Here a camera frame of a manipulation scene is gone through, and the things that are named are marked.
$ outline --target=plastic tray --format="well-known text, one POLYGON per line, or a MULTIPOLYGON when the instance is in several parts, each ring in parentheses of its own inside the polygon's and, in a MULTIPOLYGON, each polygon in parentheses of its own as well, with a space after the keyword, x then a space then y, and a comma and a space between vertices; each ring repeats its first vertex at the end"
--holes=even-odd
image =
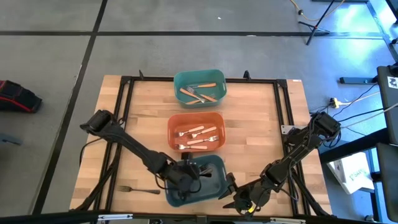
POLYGON ((176 151, 181 153, 212 151, 221 147, 225 143, 226 136, 224 119, 217 112, 175 114, 170 117, 169 122, 167 123, 167 137, 169 146, 172 149, 175 149, 176 151), (217 129, 208 133, 200 134, 194 139, 189 138, 189 133, 184 134, 182 137, 176 136, 176 133, 178 132, 184 132, 202 125, 205 127, 204 129, 211 128, 213 126, 216 126, 217 129), (196 146, 207 146, 208 149, 177 149, 175 146, 176 144, 183 144, 184 146, 187 146, 188 141, 197 139, 208 139, 212 136, 218 136, 219 140, 195 144, 196 146))
MULTIPOLYGON (((189 203, 201 202, 212 198, 218 198, 227 189, 226 171, 222 158, 216 155, 201 156, 192 159, 197 165, 208 164, 213 169, 211 177, 200 177, 201 189, 198 193, 190 194, 185 201, 178 197, 177 191, 166 190, 167 202, 173 207, 179 207, 189 203)), ((166 188, 174 188, 170 182, 166 181, 166 188)), ((196 191, 199 188, 199 181, 194 182, 191 191, 196 191)))
POLYGON ((175 97, 177 97, 178 101, 184 108, 216 106, 223 101, 223 98, 226 95, 225 77, 223 72, 217 69, 180 72, 174 76, 174 91, 175 97), (206 101, 204 103, 187 105, 186 103, 196 100, 196 98, 180 92, 180 88, 186 89, 189 85, 201 85, 207 83, 216 83, 217 86, 209 88, 195 88, 195 91, 207 96, 215 94, 217 102, 206 101))

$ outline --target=orange bin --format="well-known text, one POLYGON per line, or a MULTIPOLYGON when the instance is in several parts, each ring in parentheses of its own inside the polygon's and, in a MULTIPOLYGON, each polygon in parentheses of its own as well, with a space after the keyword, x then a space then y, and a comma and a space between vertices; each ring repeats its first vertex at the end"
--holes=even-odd
POLYGON ((169 140, 169 146, 176 151, 183 152, 207 152, 215 150, 221 147, 225 143, 225 124, 223 117, 217 112, 203 112, 203 113, 184 113, 175 114, 171 116, 167 123, 167 135, 169 140), (214 131, 203 133, 195 138, 190 138, 192 133, 185 133, 179 137, 179 132, 185 132, 189 129, 204 126, 205 128, 192 133, 199 133, 205 129, 216 126, 214 131), (217 141, 206 141, 191 146, 207 146, 207 149, 178 149, 176 145, 182 144, 188 146, 187 142, 199 139, 208 139, 212 136, 218 136, 217 141))

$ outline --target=cutlery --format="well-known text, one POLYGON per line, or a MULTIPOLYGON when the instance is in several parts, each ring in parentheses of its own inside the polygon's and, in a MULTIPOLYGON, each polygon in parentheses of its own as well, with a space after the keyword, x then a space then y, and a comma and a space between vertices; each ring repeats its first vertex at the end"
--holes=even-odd
POLYGON ((196 128, 189 129, 188 131, 175 133, 175 136, 176 136, 176 137, 181 137, 181 136, 183 136, 185 133, 191 133, 191 132, 194 132, 194 131, 199 131, 199 130, 202 130, 202 129, 204 129, 204 128, 205 128, 205 127, 202 125, 202 126, 199 126, 199 127, 196 127, 196 128))
POLYGON ((192 88, 208 88, 208 87, 215 87, 217 83, 207 83, 202 85, 190 85, 192 88))
POLYGON ((199 132, 199 133, 191 134, 191 136, 188 136, 188 138, 193 139, 193 138, 196 138, 199 134, 205 134, 205 133, 207 133, 207 132, 209 132, 209 131, 214 131, 214 130, 216 130, 216 129, 217 129, 217 127, 216 127, 216 126, 213 126, 213 127, 211 127, 211 128, 205 129, 205 130, 203 130, 203 131, 201 131, 201 132, 199 132))
POLYGON ((160 194, 160 190, 140 190, 140 189, 133 189, 130 186, 118 186, 117 190, 120 192, 130 192, 130 191, 141 191, 141 192, 147 192, 151 194, 160 194))
MULTIPOLYGON (((213 93, 213 94, 211 94, 211 95, 209 95, 209 96, 207 96, 207 97, 215 98, 216 95, 213 93)), ((185 104, 192 105, 192 104, 199 103, 199 102, 200 102, 200 100, 193 100, 193 101, 188 102, 188 103, 185 103, 185 104)))
MULTIPOLYGON (((188 90, 188 92, 190 92, 190 93, 192 93, 192 94, 198 94, 198 93, 195 92, 195 90, 194 90, 192 87, 190 87, 190 86, 187 87, 187 90, 188 90)), ((211 98, 211 97, 209 97, 209 96, 206 96, 206 95, 204 95, 204 94, 199 94, 199 95, 200 95, 201 97, 203 97, 204 99, 208 100, 208 101, 217 102, 216 99, 211 98)))
POLYGON ((180 88, 180 92, 182 92, 182 93, 184 93, 184 94, 186 94, 186 95, 188 95, 188 96, 192 96, 192 97, 194 97, 194 98, 200 100, 202 103, 204 103, 204 102, 206 101, 205 99, 199 98, 199 96, 196 96, 195 94, 190 93, 189 91, 184 90, 183 88, 180 88))
POLYGON ((177 149, 207 149, 207 146, 184 146, 181 144, 175 145, 177 149))
POLYGON ((208 139, 199 139, 199 140, 189 141, 189 142, 187 142, 187 144, 192 145, 192 144, 198 144, 198 143, 205 142, 205 141, 217 141, 217 140, 218 140, 218 136, 212 136, 208 139))

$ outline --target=sticker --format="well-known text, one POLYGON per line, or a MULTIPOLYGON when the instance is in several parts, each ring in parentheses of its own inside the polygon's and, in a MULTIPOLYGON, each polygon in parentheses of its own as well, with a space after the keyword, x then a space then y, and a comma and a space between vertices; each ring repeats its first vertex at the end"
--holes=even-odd
POLYGON ((249 213, 254 212, 254 208, 255 208, 255 206, 253 205, 251 208, 249 208, 248 212, 249 212, 249 213))
POLYGON ((387 77, 387 79, 388 79, 388 87, 398 89, 398 78, 387 77))

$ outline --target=wooden handle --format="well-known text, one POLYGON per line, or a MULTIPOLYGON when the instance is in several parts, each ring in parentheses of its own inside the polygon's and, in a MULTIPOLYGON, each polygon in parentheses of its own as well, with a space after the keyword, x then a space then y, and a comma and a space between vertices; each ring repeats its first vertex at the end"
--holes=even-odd
POLYGON ((208 128, 208 129, 206 129, 206 130, 203 130, 201 133, 204 134, 204 133, 207 133, 207 132, 209 132, 209 131, 214 131, 214 130, 216 130, 216 129, 217 129, 217 127, 214 126, 214 127, 208 128))
POLYGON ((205 127, 202 125, 202 126, 199 126, 199 127, 197 127, 197 128, 189 129, 188 132, 199 131, 199 130, 202 130, 202 129, 204 129, 204 128, 205 128, 205 127))
POLYGON ((203 94, 200 94, 200 95, 201 95, 201 97, 203 97, 204 99, 206 99, 206 100, 208 100, 208 101, 217 102, 216 99, 213 99, 213 98, 210 97, 210 96, 206 96, 206 95, 203 95, 203 94))
POLYGON ((217 86, 217 83, 198 85, 197 88, 206 88, 206 87, 214 87, 214 86, 217 86))
POLYGON ((192 105, 192 104, 199 103, 199 102, 200 102, 200 100, 193 100, 193 101, 185 103, 185 104, 186 105, 192 105))
POLYGON ((191 149, 207 149, 207 146, 191 146, 191 149))
POLYGON ((196 144, 196 143, 201 143, 201 142, 203 142, 203 139, 189 141, 189 142, 187 142, 187 144, 191 145, 191 144, 196 144))
POLYGON ((188 96, 192 96, 192 97, 194 97, 194 98, 199 100, 199 97, 197 97, 195 94, 192 94, 192 93, 188 92, 188 90, 184 90, 183 88, 180 88, 180 92, 182 92, 182 93, 184 93, 184 94, 186 94, 188 96))

